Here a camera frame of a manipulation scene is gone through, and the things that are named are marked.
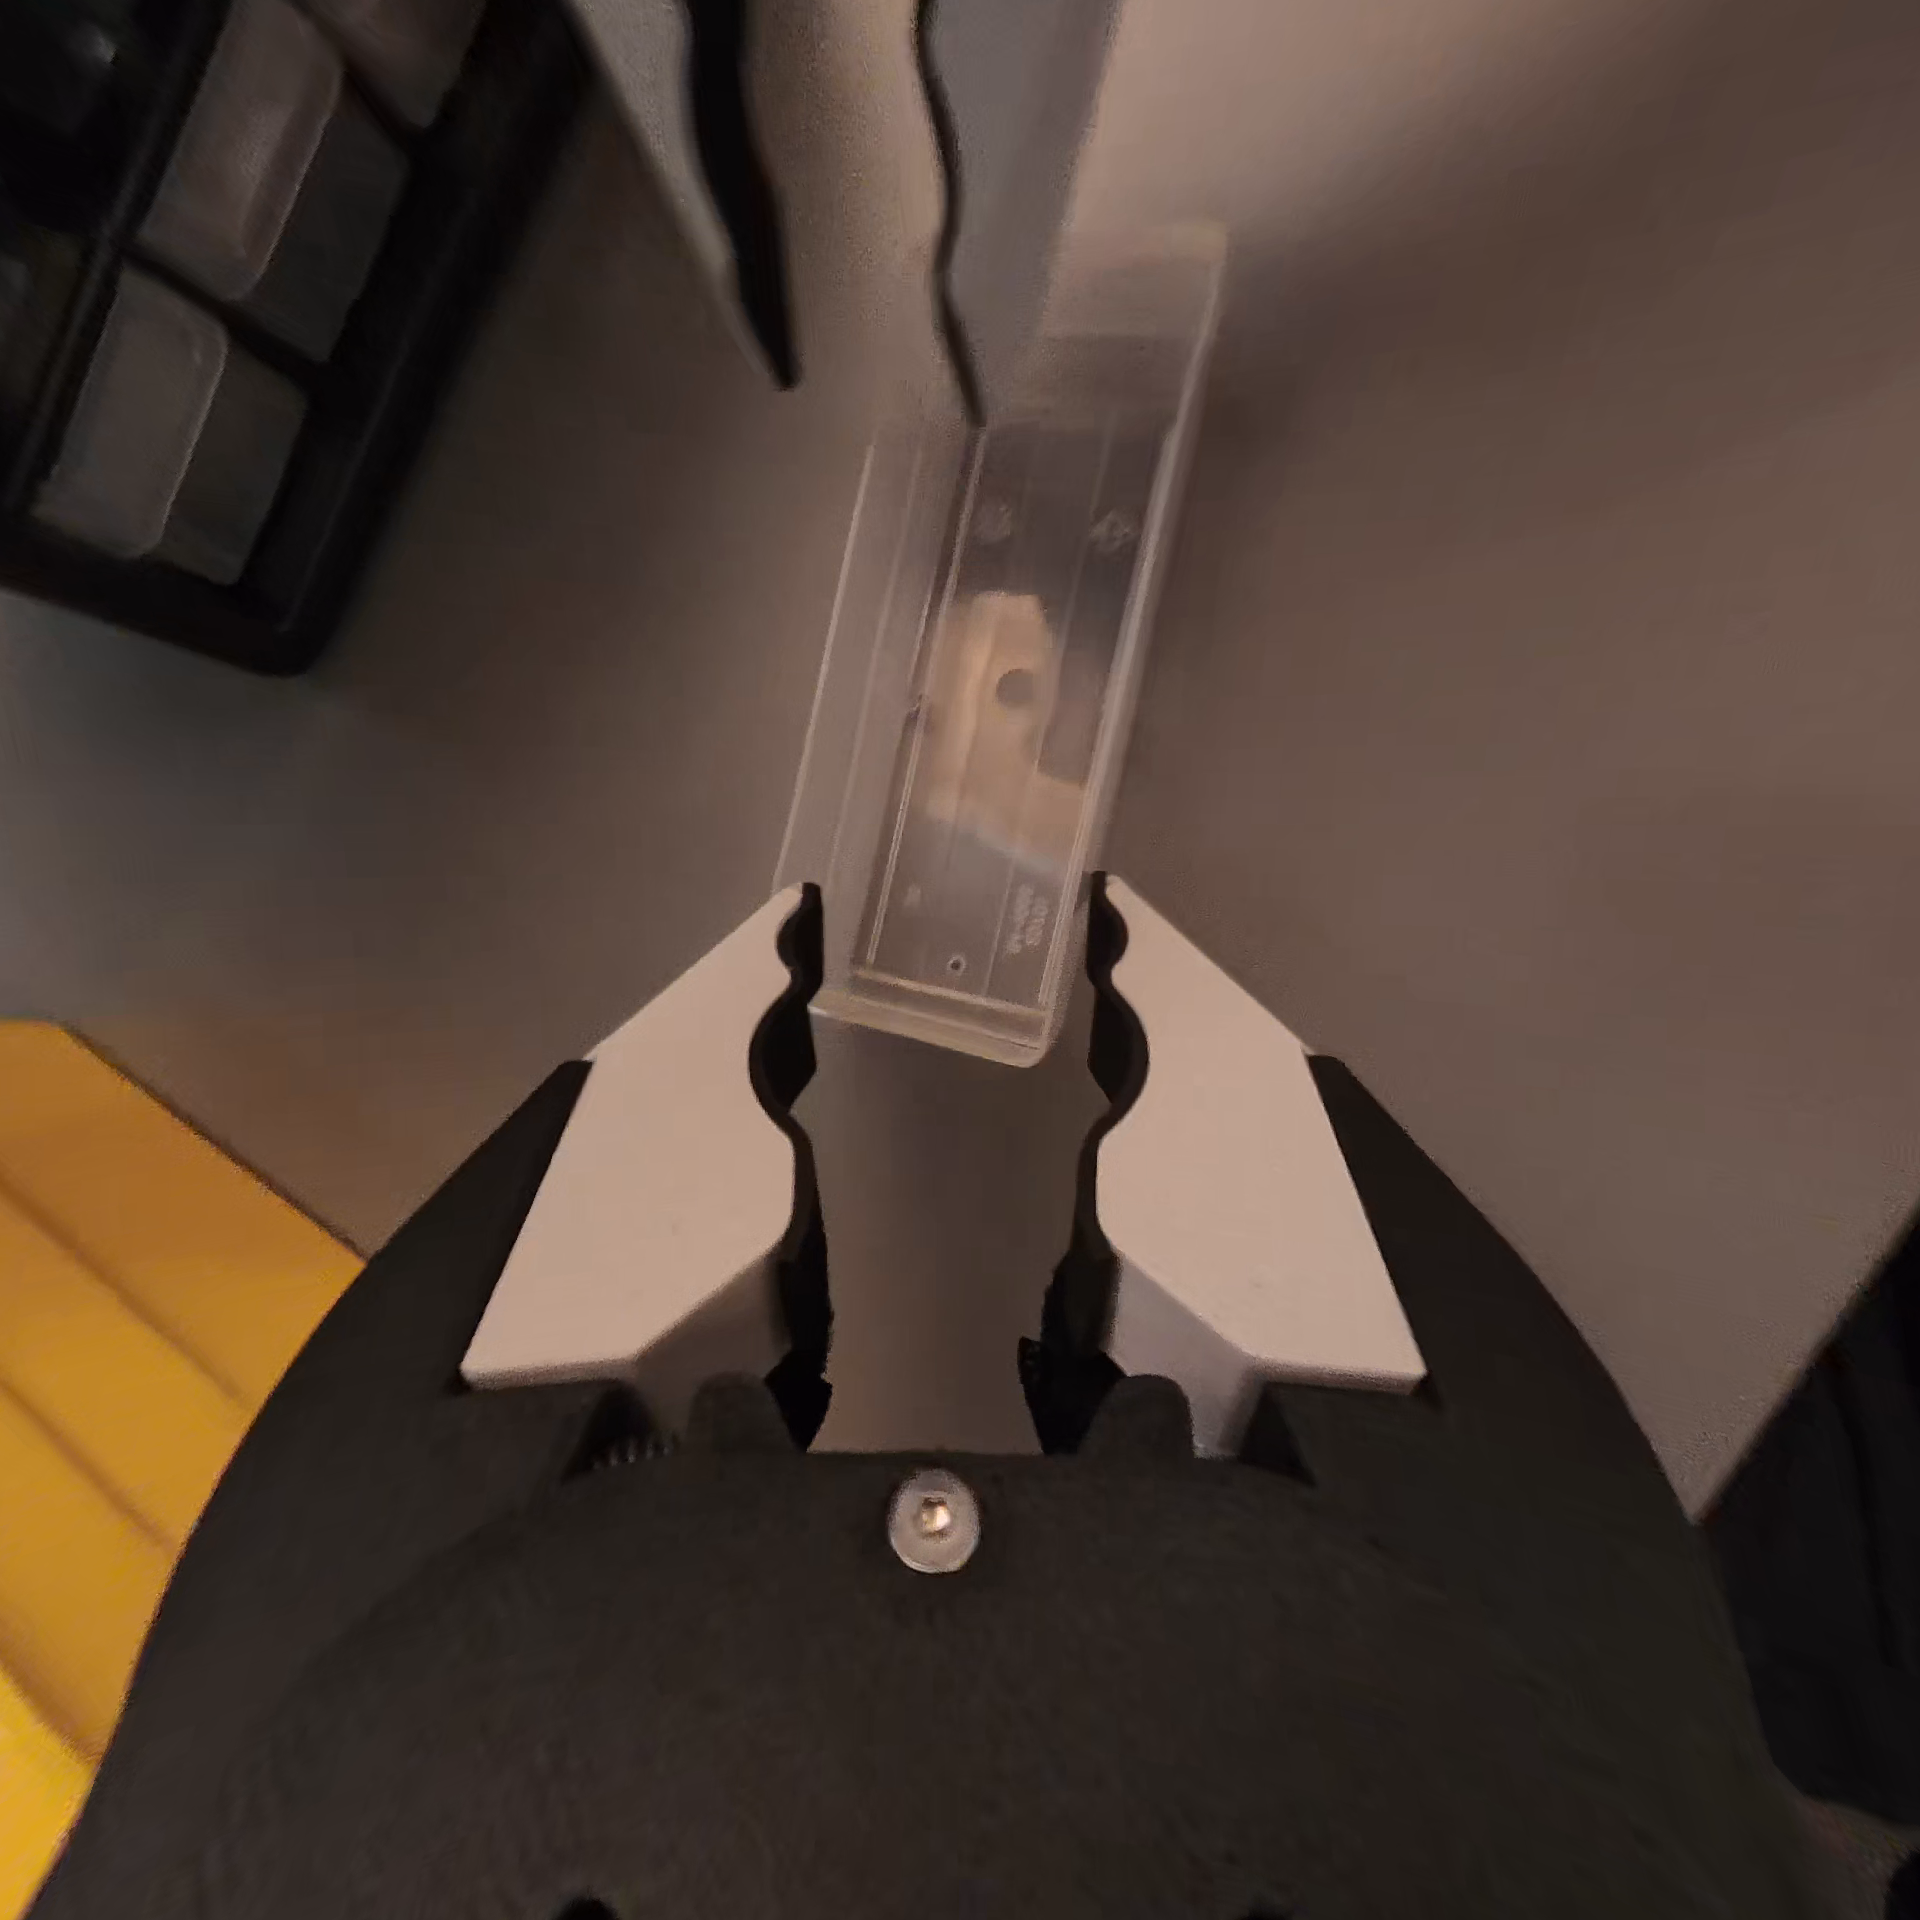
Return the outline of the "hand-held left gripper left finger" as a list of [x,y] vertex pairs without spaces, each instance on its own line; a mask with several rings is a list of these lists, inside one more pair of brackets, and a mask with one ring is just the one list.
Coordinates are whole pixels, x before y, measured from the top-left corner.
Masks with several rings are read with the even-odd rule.
[[830,1393],[825,1213],[797,1118],[823,974],[820,890],[790,884],[591,1046],[465,1385]]

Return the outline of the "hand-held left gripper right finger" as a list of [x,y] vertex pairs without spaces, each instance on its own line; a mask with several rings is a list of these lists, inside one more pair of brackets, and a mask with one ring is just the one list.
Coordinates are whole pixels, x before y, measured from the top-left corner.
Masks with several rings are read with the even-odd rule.
[[1233,1457],[1273,1385],[1408,1396],[1425,1359],[1312,1053],[1136,887],[1095,875],[1069,1238],[1031,1340],[1031,1425],[1079,1451],[1125,1378],[1172,1380]]

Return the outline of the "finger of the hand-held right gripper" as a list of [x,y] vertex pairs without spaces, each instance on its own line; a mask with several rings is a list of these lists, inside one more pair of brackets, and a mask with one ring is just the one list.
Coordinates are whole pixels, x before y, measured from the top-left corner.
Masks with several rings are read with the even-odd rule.
[[569,4],[615,107],[740,349],[799,383],[781,209],[751,113],[751,4]]
[[1008,406],[1037,332],[1117,17],[1117,3],[916,4],[943,197],[928,297],[974,425]]

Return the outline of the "black organizer tray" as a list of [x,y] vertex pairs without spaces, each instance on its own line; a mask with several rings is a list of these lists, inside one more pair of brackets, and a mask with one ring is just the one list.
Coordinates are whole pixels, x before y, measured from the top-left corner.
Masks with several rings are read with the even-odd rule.
[[[409,165],[367,289],[316,364],[136,251],[232,4],[5,4],[2,574],[33,604],[290,677],[328,644],[397,509],[584,98],[588,59],[561,4],[295,4]],[[32,517],[126,268],[207,308],[306,397],[236,585],[112,561]]]

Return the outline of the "clear plastic drawer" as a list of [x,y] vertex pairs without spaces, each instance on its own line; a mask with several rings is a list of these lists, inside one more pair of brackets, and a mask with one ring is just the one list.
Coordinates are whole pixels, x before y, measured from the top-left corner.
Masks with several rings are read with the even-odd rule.
[[236,585],[303,413],[300,386],[207,308],[126,268],[32,517],[112,561]]
[[135,250],[303,358],[335,353],[409,161],[295,4],[232,4]]
[[1228,251],[1081,235],[986,422],[938,369],[879,413],[774,881],[823,897],[823,1018],[1010,1068],[1055,1043]]

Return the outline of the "yellow plastic bin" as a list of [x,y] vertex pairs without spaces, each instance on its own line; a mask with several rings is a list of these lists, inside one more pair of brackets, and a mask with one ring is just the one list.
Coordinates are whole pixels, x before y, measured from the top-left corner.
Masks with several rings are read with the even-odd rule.
[[70,1833],[165,1587],[362,1258],[60,1025],[2,1027],[2,1915]]

